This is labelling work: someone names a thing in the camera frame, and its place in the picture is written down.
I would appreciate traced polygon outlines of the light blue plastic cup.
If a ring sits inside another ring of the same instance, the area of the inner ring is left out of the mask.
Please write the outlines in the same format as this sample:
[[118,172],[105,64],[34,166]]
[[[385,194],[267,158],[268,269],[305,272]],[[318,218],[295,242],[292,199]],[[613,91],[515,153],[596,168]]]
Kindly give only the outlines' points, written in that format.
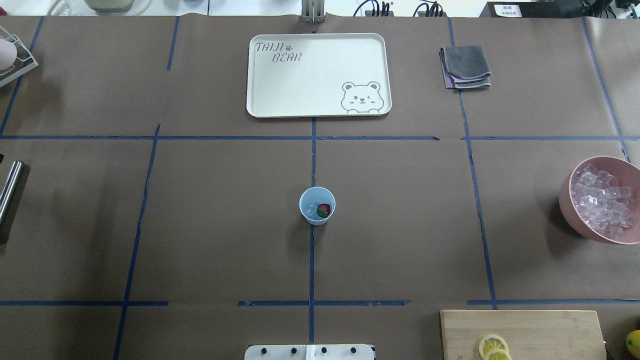
[[321,186],[309,187],[302,192],[298,202],[300,213],[313,226],[326,224],[336,211],[336,205],[334,194]]

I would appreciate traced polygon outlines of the red strawberry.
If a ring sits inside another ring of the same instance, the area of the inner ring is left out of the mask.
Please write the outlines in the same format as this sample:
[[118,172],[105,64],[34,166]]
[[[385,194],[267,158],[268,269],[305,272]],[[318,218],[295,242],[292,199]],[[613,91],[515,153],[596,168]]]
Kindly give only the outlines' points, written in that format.
[[316,214],[321,219],[328,218],[332,213],[332,208],[329,203],[320,203],[316,208]]

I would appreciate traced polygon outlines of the ice cube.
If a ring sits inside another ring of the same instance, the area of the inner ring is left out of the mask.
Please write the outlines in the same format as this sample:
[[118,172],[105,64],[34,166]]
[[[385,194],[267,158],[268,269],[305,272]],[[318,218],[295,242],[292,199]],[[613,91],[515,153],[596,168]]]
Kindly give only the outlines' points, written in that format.
[[309,202],[302,208],[302,213],[309,219],[318,220],[319,217],[316,214],[316,208],[319,205],[317,202]]

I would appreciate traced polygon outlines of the steel muddler black tip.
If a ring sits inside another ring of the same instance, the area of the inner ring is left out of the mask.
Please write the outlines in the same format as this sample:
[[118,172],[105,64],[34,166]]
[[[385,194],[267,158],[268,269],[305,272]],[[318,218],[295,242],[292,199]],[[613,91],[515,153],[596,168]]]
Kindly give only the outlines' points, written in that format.
[[20,177],[25,168],[23,161],[12,162],[6,180],[2,185],[0,196],[0,224],[5,222],[9,212],[10,203],[18,187]]

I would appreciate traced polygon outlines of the clear ice cubes pile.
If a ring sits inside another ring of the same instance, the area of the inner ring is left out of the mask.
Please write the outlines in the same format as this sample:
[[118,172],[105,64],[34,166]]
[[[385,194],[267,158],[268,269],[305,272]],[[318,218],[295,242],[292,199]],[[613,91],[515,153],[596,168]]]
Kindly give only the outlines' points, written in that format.
[[603,237],[621,240],[639,225],[638,189],[591,162],[581,166],[570,182],[570,196],[579,217]]

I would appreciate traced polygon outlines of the cup rack with cups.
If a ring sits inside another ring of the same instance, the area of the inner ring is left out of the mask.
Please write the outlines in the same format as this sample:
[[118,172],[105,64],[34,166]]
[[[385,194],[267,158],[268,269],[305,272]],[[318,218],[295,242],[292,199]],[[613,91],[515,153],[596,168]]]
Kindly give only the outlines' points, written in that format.
[[0,87],[3,88],[39,66],[32,51],[16,35],[1,29]]

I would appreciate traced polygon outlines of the cream bear tray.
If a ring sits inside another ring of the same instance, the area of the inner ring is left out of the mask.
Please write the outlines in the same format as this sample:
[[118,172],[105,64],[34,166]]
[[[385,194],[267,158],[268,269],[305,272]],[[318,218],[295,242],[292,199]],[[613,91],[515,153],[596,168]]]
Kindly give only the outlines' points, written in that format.
[[246,110],[255,118],[382,116],[393,107],[377,33],[259,34],[248,46]]

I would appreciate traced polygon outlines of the grey folded cloth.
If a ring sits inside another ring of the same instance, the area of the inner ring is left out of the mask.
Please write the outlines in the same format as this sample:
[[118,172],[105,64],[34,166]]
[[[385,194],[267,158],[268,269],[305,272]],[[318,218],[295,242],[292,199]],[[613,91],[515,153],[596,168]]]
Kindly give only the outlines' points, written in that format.
[[464,91],[492,85],[489,60],[480,45],[441,47],[439,60],[446,89]]

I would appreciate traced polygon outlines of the lemon slices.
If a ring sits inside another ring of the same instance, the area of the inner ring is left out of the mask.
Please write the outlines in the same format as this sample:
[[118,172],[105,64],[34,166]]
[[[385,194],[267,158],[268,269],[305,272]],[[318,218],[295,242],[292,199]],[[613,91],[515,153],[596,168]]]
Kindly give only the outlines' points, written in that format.
[[478,342],[481,360],[512,360],[507,342],[499,335],[489,333]]

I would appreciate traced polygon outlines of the wooden cutting board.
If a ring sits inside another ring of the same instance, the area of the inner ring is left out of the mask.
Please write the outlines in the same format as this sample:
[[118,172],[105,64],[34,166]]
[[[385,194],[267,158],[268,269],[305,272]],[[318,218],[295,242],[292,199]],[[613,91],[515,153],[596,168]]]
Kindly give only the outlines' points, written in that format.
[[480,360],[483,337],[498,335],[514,360],[605,360],[592,310],[453,310],[439,313],[443,357]]

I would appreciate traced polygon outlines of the pink bowl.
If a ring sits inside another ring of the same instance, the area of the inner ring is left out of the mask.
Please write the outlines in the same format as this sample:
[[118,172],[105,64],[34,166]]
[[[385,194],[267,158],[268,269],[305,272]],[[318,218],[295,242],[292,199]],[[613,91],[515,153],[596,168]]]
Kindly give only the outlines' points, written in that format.
[[590,228],[590,226],[580,217],[578,210],[576,210],[576,207],[574,206],[574,199],[571,194],[570,187],[574,180],[578,178],[579,172],[589,165],[595,166],[598,170],[612,172],[613,175],[621,178],[622,185],[634,188],[634,199],[636,204],[631,211],[635,216],[639,216],[640,170],[631,162],[621,158],[602,155],[590,157],[579,162],[563,181],[558,194],[558,205],[563,218],[574,231],[586,239],[602,244],[638,245],[640,243],[640,230],[638,224],[628,230],[622,231],[621,237],[615,239],[599,234],[597,231]]

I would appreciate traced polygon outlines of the yellow lemon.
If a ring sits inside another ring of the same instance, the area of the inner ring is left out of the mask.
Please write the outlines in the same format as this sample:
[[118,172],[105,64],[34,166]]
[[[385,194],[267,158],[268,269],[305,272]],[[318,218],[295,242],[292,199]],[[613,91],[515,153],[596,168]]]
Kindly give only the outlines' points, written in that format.
[[627,334],[625,346],[634,359],[640,360],[640,330],[634,330]]

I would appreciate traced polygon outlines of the aluminium frame post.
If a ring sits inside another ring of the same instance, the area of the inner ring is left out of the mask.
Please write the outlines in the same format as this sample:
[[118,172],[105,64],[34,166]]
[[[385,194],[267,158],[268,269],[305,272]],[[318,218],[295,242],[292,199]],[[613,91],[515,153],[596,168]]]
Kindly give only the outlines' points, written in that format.
[[320,24],[326,21],[325,0],[302,0],[301,22]]

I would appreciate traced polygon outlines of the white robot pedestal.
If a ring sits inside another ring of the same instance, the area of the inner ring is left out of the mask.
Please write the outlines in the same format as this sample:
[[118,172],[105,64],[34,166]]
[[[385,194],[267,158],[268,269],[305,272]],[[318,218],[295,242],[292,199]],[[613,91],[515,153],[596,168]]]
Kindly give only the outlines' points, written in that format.
[[356,344],[263,344],[251,345],[245,360],[375,360],[375,346]]

